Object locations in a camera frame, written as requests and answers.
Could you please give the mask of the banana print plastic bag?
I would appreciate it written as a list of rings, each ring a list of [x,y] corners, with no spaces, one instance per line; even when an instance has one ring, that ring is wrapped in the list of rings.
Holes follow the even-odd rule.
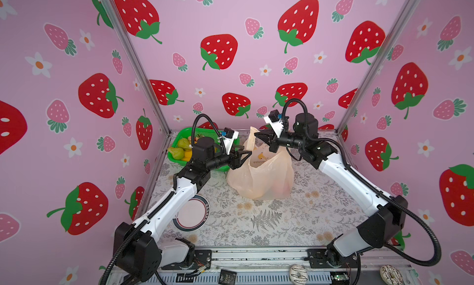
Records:
[[[257,128],[250,128],[244,148],[252,154],[240,168],[229,170],[227,183],[247,199],[287,199],[291,196],[295,178],[292,158],[282,147],[272,153],[267,144],[257,145],[258,132]]]

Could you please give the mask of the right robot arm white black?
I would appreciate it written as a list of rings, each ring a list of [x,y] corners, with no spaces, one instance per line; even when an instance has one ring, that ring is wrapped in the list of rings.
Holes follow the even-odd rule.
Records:
[[[404,226],[405,213],[384,199],[387,192],[368,182],[358,171],[348,165],[344,152],[338,149],[338,143],[328,138],[308,138],[305,125],[316,133],[316,120],[308,122],[304,114],[297,115],[296,131],[289,132],[284,127],[282,115],[273,110],[264,117],[267,129],[255,136],[269,146],[271,152],[279,148],[296,149],[301,158],[334,180],[359,205],[368,218],[354,229],[338,236],[327,245],[325,258],[332,266],[353,254],[382,248],[388,241],[401,231]]]

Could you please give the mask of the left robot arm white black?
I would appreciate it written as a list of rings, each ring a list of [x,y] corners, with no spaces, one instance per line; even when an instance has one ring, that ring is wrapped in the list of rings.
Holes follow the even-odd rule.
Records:
[[[176,238],[159,245],[168,224],[179,211],[209,181],[211,171],[229,166],[241,167],[251,151],[235,145],[233,139],[221,137],[221,152],[216,152],[210,137],[198,139],[186,166],[173,176],[173,185],[150,210],[133,223],[122,223],[115,231],[114,254],[100,283],[107,283],[111,270],[118,266],[127,272],[125,285],[148,281],[160,268],[168,265],[193,266],[195,245],[184,238]]]

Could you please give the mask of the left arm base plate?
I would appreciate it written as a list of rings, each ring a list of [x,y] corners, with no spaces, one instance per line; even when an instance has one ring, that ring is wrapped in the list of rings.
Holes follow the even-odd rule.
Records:
[[[212,260],[212,250],[198,249],[188,253],[185,260],[163,266],[162,270],[197,270],[201,267],[209,267]]]

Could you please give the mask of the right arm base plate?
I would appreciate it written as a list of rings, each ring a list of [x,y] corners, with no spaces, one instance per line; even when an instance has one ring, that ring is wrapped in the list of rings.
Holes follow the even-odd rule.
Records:
[[[356,254],[342,257],[326,248],[307,249],[307,260],[311,268],[357,268],[359,258]]]

